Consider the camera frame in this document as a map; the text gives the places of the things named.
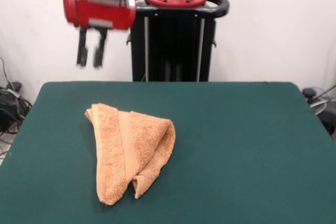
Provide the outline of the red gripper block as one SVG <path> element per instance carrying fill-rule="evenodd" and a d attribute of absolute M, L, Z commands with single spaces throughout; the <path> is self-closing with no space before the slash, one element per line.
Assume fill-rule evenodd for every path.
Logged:
<path fill-rule="evenodd" d="M 63 0 L 65 18 L 79 28 L 79 42 L 76 64 L 85 67 L 88 49 L 86 28 L 99 29 L 99 41 L 95 49 L 93 67 L 102 67 L 108 29 L 128 30 L 132 27 L 136 6 L 135 0 Z"/>

